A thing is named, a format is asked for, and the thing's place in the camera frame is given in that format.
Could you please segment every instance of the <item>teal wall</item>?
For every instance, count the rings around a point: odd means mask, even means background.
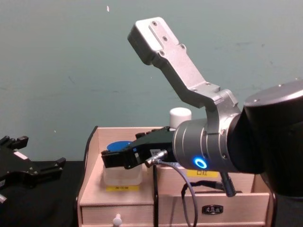
[[[187,105],[127,41],[157,16],[242,107],[302,75],[302,12],[301,0],[0,0],[0,136],[29,136],[33,160],[80,160],[95,125],[167,125]]]

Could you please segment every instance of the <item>white container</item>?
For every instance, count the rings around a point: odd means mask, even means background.
[[[132,169],[124,167],[105,168],[103,166],[103,180],[108,186],[139,185],[142,182],[142,165]]]

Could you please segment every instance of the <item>white cap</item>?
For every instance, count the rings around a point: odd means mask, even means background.
[[[191,111],[187,108],[177,107],[169,112],[169,126],[176,129],[182,122],[191,120]]]
[[[114,227],[119,227],[120,225],[122,225],[122,220],[121,220],[120,214],[116,214],[116,217],[113,219],[113,225],[114,225]]]

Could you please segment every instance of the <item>yellow sticker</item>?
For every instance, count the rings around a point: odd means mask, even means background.
[[[139,186],[138,185],[131,185],[131,186],[107,186],[106,191],[107,192],[125,192],[125,191],[138,191]]]
[[[218,177],[219,173],[206,170],[187,170],[187,176],[189,177]]]

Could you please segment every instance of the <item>wooden box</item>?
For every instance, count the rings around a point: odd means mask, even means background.
[[[79,227],[112,227],[116,214],[121,215],[120,227],[153,227],[154,183],[152,168],[143,166],[143,182],[138,186],[106,187],[102,181],[103,162],[101,151],[117,140],[135,140],[135,134],[158,127],[96,127],[86,147],[85,175],[77,200]],[[186,227],[180,191],[184,182],[170,168],[158,167],[159,226]],[[270,193],[260,176],[231,174],[235,188],[242,193],[227,198],[221,192],[209,192],[203,187],[195,188],[199,206],[197,226],[269,226],[271,218]],[[220,180],[209,176],[191,176],[191,181],[201,179]],[[186,193],[187,210],[193,220],[193,203]],[[220,204],[224,211],[219,215],[204,215],[204,205]]]

